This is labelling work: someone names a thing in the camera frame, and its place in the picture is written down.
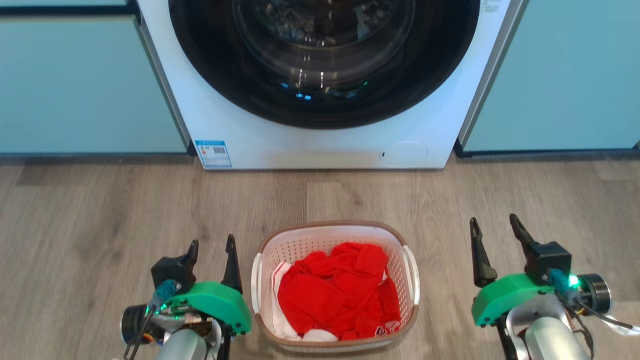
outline round glass door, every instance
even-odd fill
[[[436,90],[468,49],[479,0],[170,0],[170,12],[222,96],[268,120],[337,129]]]

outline basket rim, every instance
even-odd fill
[[[307,222],[303,224],[291,225],[287,227],[283,227],[276,231],[273,231],[269,234],[265,240],[261,243],[259,247],[259,252],[262,254],[264,252],[264,248],[267,246],[269,241],[271,241],[274,237],[279,234],[286,233],[287,231],[306,229],[309,227],[325,227],[325,226],[370,226],[370,227],[379,227],[390,232],[393,236],[396,237],[396,240],[400,243],[402,247],[407,246],[406,241],[400,235],[398,231],[396,231],[393,227],[390,227],[387,224],[383,224],[381,222],[375,221],[322,221],[322,222]],[[262,315],[260,313],[255,314],[258,328],[260,332],[263,333],[269,340],[281,347],[300,347],[300,348],[349,348],[357,345],[367,345],[374,343],[381,343],[384,341],[395,341],[402,338],[406,333],[413,327],[413,323],[415,323],[418,317],[419,305],[413,305],[411,308],[411,315],[409,316],[409,320],[406,325],[400,329],[398,332],[394,332],[393,334],[366,338],[366,339],[358,339],[358,340],[346,340],[346,341],[330,341],[330,342],[321,342],[321,341],[293,341],[293,340],[285,340],[275,336],[266,326],[264,320],[262,319]]]

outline green led light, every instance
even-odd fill
[[[569,275],[569,286],[571,286],[572,288],[577,288],[579,284],[580,280],[578,280],[578,277],[576,275]]]

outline light blue cabinet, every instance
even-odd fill
[[[0,17],[0,54],[0,153],[186,152],[133,16]]]
[[[103,6],[126,4],[127,0],[0,0],[0,6]]]
[[[634,0],[529,1],[461,138],[463,150],[633,148],[640,140],[638,13]]]

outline washing machine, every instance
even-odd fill
[[[443,168],[509,2],[138,0],[207,170]]]

